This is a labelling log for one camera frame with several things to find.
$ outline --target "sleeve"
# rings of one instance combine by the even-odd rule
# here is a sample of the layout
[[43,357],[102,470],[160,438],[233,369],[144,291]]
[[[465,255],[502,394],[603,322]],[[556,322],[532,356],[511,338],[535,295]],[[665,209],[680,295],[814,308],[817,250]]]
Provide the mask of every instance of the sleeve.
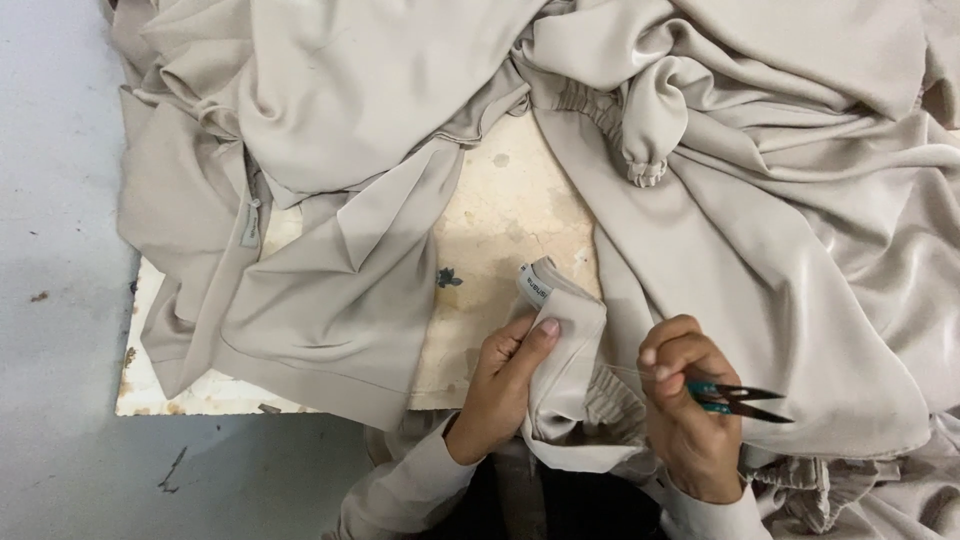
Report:
[[479,464],[465,467],[450,457],[444,442],[449,423],[440,424],[400,461],[380,465],[350,488],[336,530],[323,540],[409,538],[446,517]]
[[661,475],[666,491],[660,525],[670,540],[772,540],[760,522],[754,490],[747,484],[743,497],[732,504],[710,504],[686,495]]

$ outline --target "thread snips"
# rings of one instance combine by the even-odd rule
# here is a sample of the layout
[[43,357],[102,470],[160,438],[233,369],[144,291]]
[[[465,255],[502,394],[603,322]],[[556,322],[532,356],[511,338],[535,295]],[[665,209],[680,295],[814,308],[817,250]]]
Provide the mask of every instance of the thread snips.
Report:
[[773,424],[792,424],[793,420],[778,414],[767,412],[756,407],[745,405],[743,402],[756,400],[779,400],[781,394],[752,388],[750,386],[736,386],[732,384],[716,384],[692,380],[686,384],[693,400],[704,410],[721,414],[736,414],[748,418],[756,418]]

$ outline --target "grey floor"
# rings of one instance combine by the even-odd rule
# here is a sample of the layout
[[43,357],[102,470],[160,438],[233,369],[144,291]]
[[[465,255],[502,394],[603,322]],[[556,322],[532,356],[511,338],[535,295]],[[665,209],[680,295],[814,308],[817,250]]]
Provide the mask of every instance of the grey floor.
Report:
[[121,82],[97,0],[0,2],[0,540],[317,538],[369,470],[359,425],[112,414]]

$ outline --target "fingernail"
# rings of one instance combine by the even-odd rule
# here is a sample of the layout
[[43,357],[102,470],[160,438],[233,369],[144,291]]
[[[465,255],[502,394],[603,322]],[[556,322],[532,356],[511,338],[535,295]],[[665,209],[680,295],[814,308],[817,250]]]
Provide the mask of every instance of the fingernail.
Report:
[[652,366],[657,363],[657,351],[653,349],[644,349],[640,353],[640,363],[645,366]]
[[543,319],[543,322],[540,323],[540,327],[550,337],[560,333],[560,323],[557,321],[557,319]]
[[657,371],[655,372],[655,374],[657,376],[657,382],[663,382],[669,379],[671,375],[673,375],[673,373],[670,371],[670,368],[666,366],[660,366],[659,368],[657,368]]

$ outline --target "white label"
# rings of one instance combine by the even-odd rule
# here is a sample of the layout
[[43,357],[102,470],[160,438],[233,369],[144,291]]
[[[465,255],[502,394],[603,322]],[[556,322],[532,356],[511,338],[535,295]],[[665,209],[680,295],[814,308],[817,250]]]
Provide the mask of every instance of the white label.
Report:
[[260,247],[260,214],[256,211],[259,205],[247,205],[247,227],[240,236],[240,245],[245,248]]
[[553,292],[553,287],[540,281],[537,274],[534,274],[532,264],[520,266],[520,276],[516,278],[516,284],[536,307],[543,307],[546,304],[547,297]]

